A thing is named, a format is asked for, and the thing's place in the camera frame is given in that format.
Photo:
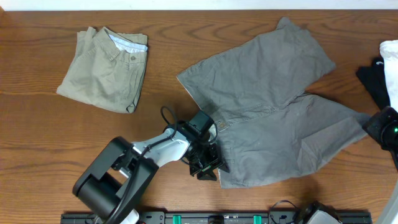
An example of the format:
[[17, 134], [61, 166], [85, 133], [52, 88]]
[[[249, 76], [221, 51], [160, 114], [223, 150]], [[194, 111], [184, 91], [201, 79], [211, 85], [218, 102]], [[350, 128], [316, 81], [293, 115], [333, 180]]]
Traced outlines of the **grey shorts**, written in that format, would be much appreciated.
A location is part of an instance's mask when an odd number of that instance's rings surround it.
[[218, 128], [224, 189], [310, 175], [365, 136], [369, 119], [306, 87], [335, 69], [310, 32], [282, 18], [276, 29], [178, 75]]

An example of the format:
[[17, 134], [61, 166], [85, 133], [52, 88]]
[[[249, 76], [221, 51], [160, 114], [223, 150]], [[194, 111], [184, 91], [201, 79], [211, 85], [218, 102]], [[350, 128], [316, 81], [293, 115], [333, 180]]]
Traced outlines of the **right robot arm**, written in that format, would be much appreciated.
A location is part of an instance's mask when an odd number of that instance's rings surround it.
[[[363, 129], [380, 146], [391, 153], [394, 164], [397, 165], [397, 111], [387, 106], [376, 113], [364, 125]], [[307, 208], [297, 212], [294, 224], [371, 224], [372, 218], [365, 211], [337, 211], [315, 201]]]

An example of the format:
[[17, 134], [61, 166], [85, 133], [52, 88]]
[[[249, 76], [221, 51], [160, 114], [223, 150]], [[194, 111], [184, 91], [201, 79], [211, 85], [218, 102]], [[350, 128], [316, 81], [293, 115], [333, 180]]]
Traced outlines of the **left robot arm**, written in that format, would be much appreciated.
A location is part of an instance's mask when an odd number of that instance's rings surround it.
[[214, 170], [225, 165], [215, 139], [205, 130], [168, 126], [141, 142], [112, 139], [73, 186], [73, 194], [104, 223], [137, 223], [135, 207], [157, 171], [184, 160], [190, 175], [216, 181]]

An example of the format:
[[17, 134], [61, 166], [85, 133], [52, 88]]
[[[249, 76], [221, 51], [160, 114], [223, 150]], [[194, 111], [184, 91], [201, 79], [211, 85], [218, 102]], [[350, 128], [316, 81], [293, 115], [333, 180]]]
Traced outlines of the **folded khaki shorts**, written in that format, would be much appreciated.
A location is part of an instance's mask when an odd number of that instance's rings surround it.
[[116, 113], [133, 113], [147, 63], [148, 37], [89, 27], [77, 33], [76, 51], [57, 94]]

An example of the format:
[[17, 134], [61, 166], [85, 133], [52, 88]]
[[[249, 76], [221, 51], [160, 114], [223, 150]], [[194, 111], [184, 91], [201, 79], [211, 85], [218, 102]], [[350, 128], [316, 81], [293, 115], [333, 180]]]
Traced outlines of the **black garment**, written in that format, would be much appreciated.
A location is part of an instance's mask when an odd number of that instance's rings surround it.
[[384, 59], [373, 58], [368, 67], [359, 67], [356, 76], [371, 95], [380, 110], [390, 106], [384, 74]]

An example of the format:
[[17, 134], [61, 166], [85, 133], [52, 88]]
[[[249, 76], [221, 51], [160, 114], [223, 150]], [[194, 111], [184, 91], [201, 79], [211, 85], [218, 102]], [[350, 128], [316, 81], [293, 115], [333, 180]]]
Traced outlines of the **white garment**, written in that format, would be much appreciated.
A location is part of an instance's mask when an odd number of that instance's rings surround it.
[[380, 55], [384, 60], [384, 75], [390, 106], [397, 111], [398, 91], [398, 40], [387, 40], [380, 44]]

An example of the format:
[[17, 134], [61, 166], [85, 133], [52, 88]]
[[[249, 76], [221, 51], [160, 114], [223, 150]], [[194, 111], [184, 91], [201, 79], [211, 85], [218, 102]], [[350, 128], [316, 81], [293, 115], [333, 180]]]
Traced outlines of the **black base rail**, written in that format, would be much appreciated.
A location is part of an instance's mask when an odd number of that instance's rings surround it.
[[[253, 223], [293, 223], [296, 212], [268, 213], [164, 213], [143, 212], [139, 215], [138, 224], [253, 224]], [[372, 224], [369, 212], [340, 212], [338, 217], [344, 224]], [[95, 224], [103, 223], [100, 218], [90, 213], [66, 213], [61, 215], [61, 224]]]

